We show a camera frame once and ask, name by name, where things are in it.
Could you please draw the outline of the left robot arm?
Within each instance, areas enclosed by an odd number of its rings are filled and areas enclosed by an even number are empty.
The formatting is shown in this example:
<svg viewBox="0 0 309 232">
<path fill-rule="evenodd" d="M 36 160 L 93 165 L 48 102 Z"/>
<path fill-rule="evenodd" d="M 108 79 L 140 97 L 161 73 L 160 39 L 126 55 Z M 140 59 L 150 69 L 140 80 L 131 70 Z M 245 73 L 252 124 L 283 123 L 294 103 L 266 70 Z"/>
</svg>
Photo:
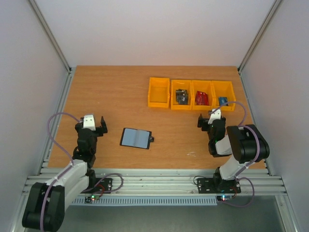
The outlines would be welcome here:
<svg viewBox="0 0 309 232">
<path fill-rule="evenodd" d="M 56 232 L 61 227 L 65 212 L 82 191 L 93 192 L 97 188 L 95 171 L 98 137 L 108 132 L 105 120 L 95 125 L 93 115 L 85 115 L 75 125 L 77 146 L 69 164 L 55 177 L 44 183 L 32 185 L 22 217 L 24 228 Z"/>
</svg>

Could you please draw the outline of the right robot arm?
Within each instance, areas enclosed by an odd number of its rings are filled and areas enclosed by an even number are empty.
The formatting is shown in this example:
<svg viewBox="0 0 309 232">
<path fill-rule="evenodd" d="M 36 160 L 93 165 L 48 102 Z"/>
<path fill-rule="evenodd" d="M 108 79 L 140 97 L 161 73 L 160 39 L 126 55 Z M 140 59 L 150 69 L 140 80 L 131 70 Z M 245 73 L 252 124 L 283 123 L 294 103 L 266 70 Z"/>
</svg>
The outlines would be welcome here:
<svg viewBox="0 0 309 232">
<path fill-rule="evenodd" d="M 220 113 L 198 118 L 197 126 L 209 137 L 209 153 L 215 158 L 230 157 L 211 178 L 197 179 L 199 193 L 241 193 L 237 177 L 252 164 L 269 157 L 269 145 L 255 125 L 226 127 L 225 123 L 226 118 Z"/>
</svg>

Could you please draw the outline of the black leather card holder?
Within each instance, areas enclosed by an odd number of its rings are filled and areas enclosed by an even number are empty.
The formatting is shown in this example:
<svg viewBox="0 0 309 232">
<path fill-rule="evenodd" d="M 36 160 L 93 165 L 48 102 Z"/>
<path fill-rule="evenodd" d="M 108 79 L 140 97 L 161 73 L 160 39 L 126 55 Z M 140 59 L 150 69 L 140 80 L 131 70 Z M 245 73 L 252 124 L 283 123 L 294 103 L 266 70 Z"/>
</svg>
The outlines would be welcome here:
<svg viewBox="0 0 309 232">
<path fill-rule="evenodd" d="M 121 135 L 120 146 L 149 149 L 150 144 L 153 143 L 154 140 L 155 138 L 152 136 L 151 131 L 124 128 Z"/>
</svg>

